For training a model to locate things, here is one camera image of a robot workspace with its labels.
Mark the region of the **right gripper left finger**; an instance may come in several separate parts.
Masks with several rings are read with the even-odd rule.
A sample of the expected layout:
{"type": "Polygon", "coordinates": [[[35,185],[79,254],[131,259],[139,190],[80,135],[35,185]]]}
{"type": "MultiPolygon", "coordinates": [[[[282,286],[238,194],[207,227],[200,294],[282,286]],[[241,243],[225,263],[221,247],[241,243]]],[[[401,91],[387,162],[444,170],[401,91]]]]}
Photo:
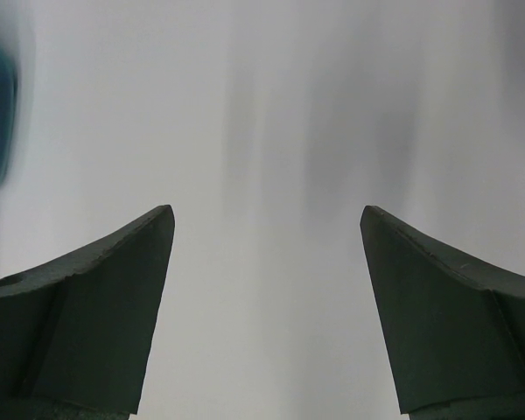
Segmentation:
{"type": "Polygon", "coordinates": [[[127,419],[141,400],[172,208],[0,279],[0,419],[127,419]]]}

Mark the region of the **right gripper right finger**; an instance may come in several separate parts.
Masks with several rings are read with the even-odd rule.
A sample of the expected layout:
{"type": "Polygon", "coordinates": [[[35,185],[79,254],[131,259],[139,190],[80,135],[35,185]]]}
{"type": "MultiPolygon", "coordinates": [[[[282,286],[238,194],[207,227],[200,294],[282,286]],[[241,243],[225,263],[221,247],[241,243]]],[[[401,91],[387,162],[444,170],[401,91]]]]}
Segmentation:
{"type": "Polygon", "coordinates": [[[378,206],[360,231],[400,411],[525,419],[525,276],[378,206]]]}

